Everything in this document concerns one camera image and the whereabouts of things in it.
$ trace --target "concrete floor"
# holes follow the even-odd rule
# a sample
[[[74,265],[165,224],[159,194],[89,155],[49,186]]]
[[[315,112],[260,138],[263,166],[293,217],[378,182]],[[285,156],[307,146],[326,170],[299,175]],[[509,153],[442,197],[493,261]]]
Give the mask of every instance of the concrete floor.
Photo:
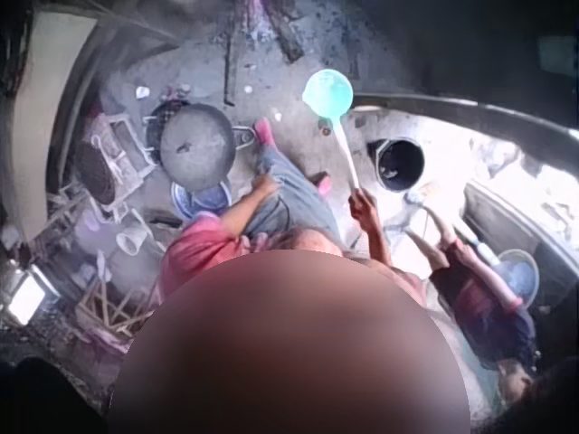
[[[247,42],[239,60],[235,107],[223,104],[224,50],[222,23],[219,19],[205,20],[187,30],[187,43],[170,52],[164,52],[127,68],[113,71],[100,89],[100,98],[109,115],[128,113],[144,139],[141,119],[149,115],[161,102],[166,87],[191,86],[192,102],[212,104],[229,117],[233,124],[251,125],[263,116],[271,120],[274,136],[280,150],[289,156],[306,175],[327,171],[332,176],[333,189],[328,202],[336,216],[342,239],[352,244],[360,235],[351,219],[347,206],[349,189],[346,180],[346,162],[337,151],[335,139],[324,137],[318,127],[319,119],[301,100],[301,93],[309,76],[322,68],[350,72],[351,43],[356,39],[356,57],[360,76],[374,77],[372,85],[381,91],[409,91],[416,88],[411,74],[394,52],[389,50],[386,38],[377,33],[360,11],[346,2],[298,1],[303,17],[292,25],[298,32],[306,55],[288,65],[266,22]],[[353,80],[355,89],[361,81]],[[136,86],[148,86],[151,94],[146,99],[135,98]],[[343,125],[353,154],[361,185],[374,194],[379,212],[387,227],[396,227],[410,215],[401,193],[382,188],[376,180],[373,163],[366,154],[366,144],[380,138],[409,137],[417,141],[426,156],[424,174],[418,183],[436,180],[457,203],[461,202],[466,181],[474,173],[475,162],[470,150],[484,146],[492,139],[475,131],[457,127],[431,118],[410,116],[401,112],[383,110],[370,114],[351,113],[343,118]],[[255,149],[243,149],[237,155],[229,180],[233,199],[247,193],[253,177]],[[158,168],[145,184],[128,200],[141,213],[163,210],[175,212],[170,199],[170,182]],[[103,250],[109,259],[113,283],[121,292],[135,286],[147,290],[154,285],[161,253],[147,243],[137,257],[131,258],[118,250],[115,236],[122,228],[103,225],[97,232],[90,231],[81,221],[77,227],[80,245],[96,254]],[[425,259],[400,230],[389,231],[394,250],[395,265],[427,278],[430,269]],[[356,245],[364,250],[364,240]],[[443,313],[435,299],[429,301],[433,319],[457,355],[469,392],[474,419],[488,416],[496,409],[496,379],[489,377],[479,365],[466,342],[451,320]]]

